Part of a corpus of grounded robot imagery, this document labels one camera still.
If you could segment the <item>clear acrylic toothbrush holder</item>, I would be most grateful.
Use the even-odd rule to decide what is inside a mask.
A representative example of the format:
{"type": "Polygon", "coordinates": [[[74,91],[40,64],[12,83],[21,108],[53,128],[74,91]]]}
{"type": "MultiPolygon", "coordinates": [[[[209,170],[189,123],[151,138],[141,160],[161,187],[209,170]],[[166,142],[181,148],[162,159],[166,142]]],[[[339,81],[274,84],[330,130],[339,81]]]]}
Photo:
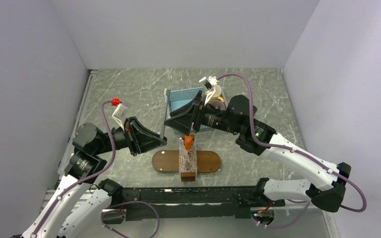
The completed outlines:
{"type": "Polygon", "coordinates": [[[197,152],[193,143],[192,148],[188,150],[189,159],[179,158],[179,174],[181,182],[194,182],[197,175],[197,152]]]}

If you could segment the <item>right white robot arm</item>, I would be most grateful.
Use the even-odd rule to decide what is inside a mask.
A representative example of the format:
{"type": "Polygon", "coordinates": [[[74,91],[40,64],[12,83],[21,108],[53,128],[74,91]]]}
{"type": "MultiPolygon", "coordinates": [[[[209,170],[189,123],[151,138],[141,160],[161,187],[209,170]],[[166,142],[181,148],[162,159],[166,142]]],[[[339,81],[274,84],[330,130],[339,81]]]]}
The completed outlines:
{"type": "Polygon", "coordinates": [[[181,134],[198,132],[201,126],[237,135],[235,143],[257,156],[275,159],[303,177],[297,181],[260,178],[253,193],[260,206],[287,199],[309,201],[319,209],[337,212],[342,207],[345,178],[351,167],[347,163],[333,164],[308,154],[279,134],[274,128],[254,119],[250,128],[250,101],[244,95],[231,98],[225,110],[205,105],[202,92],[184,106],[170,113],[164,124],[181,134]]]}

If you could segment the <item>orange toothpaste tube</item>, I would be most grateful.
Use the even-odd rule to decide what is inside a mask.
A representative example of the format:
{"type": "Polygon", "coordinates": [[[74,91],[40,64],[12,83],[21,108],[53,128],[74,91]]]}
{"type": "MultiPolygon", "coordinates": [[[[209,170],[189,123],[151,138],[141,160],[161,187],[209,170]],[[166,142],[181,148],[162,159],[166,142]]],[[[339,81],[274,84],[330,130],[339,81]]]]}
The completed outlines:
{"type": "Polygon", "coordinates": [[[193,142],[194,142],[194,135],[193,134],[190,134],[190,135],[182,135],[181,136],[182,140],[183,140],[183,144],[184,144],[184,147],[189,150],[192,148],[192,145],[193,145],[193,142]]]}

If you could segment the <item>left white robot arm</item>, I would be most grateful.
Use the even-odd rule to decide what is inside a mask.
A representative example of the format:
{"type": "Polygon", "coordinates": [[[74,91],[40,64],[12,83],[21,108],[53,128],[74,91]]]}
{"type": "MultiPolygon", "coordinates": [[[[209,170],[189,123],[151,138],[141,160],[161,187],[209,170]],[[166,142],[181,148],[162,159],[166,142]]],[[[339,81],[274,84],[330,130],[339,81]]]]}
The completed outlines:
{"type": "Polygon", "coordinates": [[[64,170],[60,183],[36,220],[20,238],[70,238],[79,233],[93,214],[117,208],[124,201],[123,187],[111,179],[97,184],[96,191],[79,208],[74,206],[114,162],[116,152],[128,149],[133,156],[165,146],[167,138],[144,127],[136,117],[126,119],[123,126],[106,132],[92,123],[76,129],[72,141],[74,153],[64,170]]]}

